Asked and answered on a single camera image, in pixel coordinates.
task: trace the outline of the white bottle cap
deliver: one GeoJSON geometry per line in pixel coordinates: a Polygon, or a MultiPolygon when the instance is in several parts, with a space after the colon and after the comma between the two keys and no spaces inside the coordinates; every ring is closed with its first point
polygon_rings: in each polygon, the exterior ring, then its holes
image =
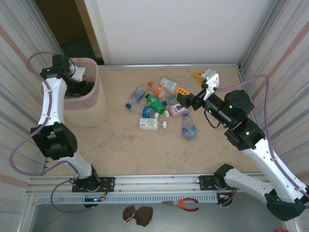
{"type": "Polygon", "coordinates": [[[165,115],[165,117],[169,117],[169,112],[167,110],[164,111],[164,115],[165,115]]]}

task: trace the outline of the plastic bottle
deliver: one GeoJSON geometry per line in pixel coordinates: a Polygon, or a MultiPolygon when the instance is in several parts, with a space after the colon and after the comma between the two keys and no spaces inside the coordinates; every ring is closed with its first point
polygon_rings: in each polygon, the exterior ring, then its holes
{"type": "Polygon", "coordinates": [[[166,110],[165,106],[159,101],[155,96],[146,94],[145,98],[147,99],[148,105],[153,108],[156,112],[164,114],[165,117],[169,117],[169,112],[166,110]]]}
{"type": "Polygon", "coordinates": [[[183,113],[189,112],[188,109],[182,107],[176,100],[175,95],[169,97],[169,115],[171,117],[177,117],[183,115],[183,113]]]}
{"type": "Polygon", "coordinates": [[[142,131],[157,131],[159,128],[166,129],[166,127],[167,122],[157,118],[141,118],[139,123],[139,129],[142,131]]]}
{"type": "Polygon", "coordinates": [[[160,101],[164,106],[168,105],[169,98],[170,98],[171,93],[165,91],[165,94],[160,98],[160,101]]]}
{"type": "Polygon", "coordinates": [[[136,115],[145,117],[145,118],[158,118],[159,113],[157,113],[154,109],[150,108],[146,105],[141,105],[138,103],[127,103],[126,108],[130,110],[131,113],[136,115]]]}
{"type": "Polygon", "coordinates": [[[169,97],[169,105],[176,105],[179,102],[176,100],[176,96],[175,95],[170,95],[169,97]]]}
{"type": "Polygon", "coordinates": [[[192,119],[189,117],[189,114],[186,112],[183,114],[183,136],[187,140],[192,140],[196,137],[197,131],[193,124],[192,119]]]}
{"type": "Polygon", "coordinates": [[[168,80],[166,78],[163,78],[162,81],[160,82],[160,85],[166,91],[171,92],[171,93],[175,93],[177,83],[175,83],[173,81],[170,81],[170,80],[168,80]]]}
{"type": "Polygon", "coordinates": [[[147,85],[146,83],[144,84],[140,84],[136,90],[134,90],[134,92],[130,95],[130,99],[129,102],[140,102],[143,97],[145,96],[145,92],[147,90],[147,85]]]}
{"type": "Polygon", "coordinates": [[[162,98],[165,94],[165,90],[158,83],[153,83],[152,81],[148,82],[150,90],[158,97],[162,98]]]}

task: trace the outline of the beige floor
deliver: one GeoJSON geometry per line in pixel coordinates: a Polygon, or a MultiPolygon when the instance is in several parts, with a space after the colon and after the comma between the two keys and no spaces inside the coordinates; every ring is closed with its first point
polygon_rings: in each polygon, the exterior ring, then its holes
{"type": "MultiPolygon", "coordinates": [[[[234,68],[214,68],[220,75],[220,87],[239,83],[234,68]]],[[[108,102],[106,121],[95,128],[67,126],[76,135],[78,150],[93,164],[98,174],[194,174],[212,173],[223,163],[243,172],[259,172],[257,166],[233,147],[224,136],[225,129],[210,127],[203,110],[191,111],[197,129],[193,141],[182,138],[182,117],[168,118],[168,127],[160,131],[138,130],[139,116],[131,114],[125,103],[136,86],[148,80],[166,77],[197,94],[200,86],[191,73],[206,69],[101,70],[108,102]]],[[[225,93],[217,93],[221,98],[225,93]]],[[[59,167],[50,175],[71,174],[59,167]]]]}

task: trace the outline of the pliers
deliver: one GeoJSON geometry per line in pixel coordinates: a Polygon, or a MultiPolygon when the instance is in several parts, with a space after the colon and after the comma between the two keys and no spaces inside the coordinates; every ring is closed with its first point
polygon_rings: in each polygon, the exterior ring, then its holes
{"type": "Polygon", "coordinates": [[[198,208],[188,208],[188,207],[185,207],[184,205],[182,205],[182,203],[184,203],[184,202],[195,202],[195,203],[198,203],[198,201],[193,199],[193,198],[185,198],[185,199],[181,199],[181,200],[179,200],[177,202],[167,201],[167,202],[162,202],[162,203],[168,204],[168,205],[178,205],[179,208],[184,209],[186,211],[196,211],[196,210],[198,210],[198,208]]]}

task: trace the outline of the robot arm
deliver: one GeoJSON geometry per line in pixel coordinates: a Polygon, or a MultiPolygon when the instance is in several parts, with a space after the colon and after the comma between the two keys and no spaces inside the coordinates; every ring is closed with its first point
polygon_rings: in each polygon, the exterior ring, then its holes
{"type": "Polygon", "coordinates": [[[224,101],[213,93],[218,87],[213,81],[216,77],[214,73],[208,70],[201,76],[204,79],[201,83],[202,91],[196,96],[178,87],[177,101],[184,107],[192,106],[194,110],[203,107],[217,119],[227,128],[225,136],[228,141],[257,164],[269,183],[247,176],[228,164],[221,166],[214,175],[228,186],[241,189],[266,203],[269,211],[281,220],[299,216],[305,210],[304,204],[309,201],[300,190],[308,193],[309,188],[293,175],[276,153],[275,160],[300,189],[296,189],[275,164],[265,134],[248,118],[254,105],[245,91],[234,90],[225,96],[224,101]]]}
{"type": "Polygon", "coordinates": [[[45,121],[49,107],[51,111],[46,125],[38,134],[33,136],[33,140],[45,157],[58,161],[64,160],[67,163],[73,164],[78,170],[78,174],[75,174],[75,177],[79,175],[77,181],[79,187],[94,191],[99,186],[98,175],[93,166],[86,162],[77,151],[76,137],[64,125],[63,106],[65,93],[68,88],[74,88],[74,85],[77,83],[70,76],[68,58],[63,55],[53,56],[53,66],[43,69],[41,76],[46,80],[50,90],[43,83],[43,107],[38,126],[45,121]],[[52,92],[51,105],[48,91],[52,92]]]}

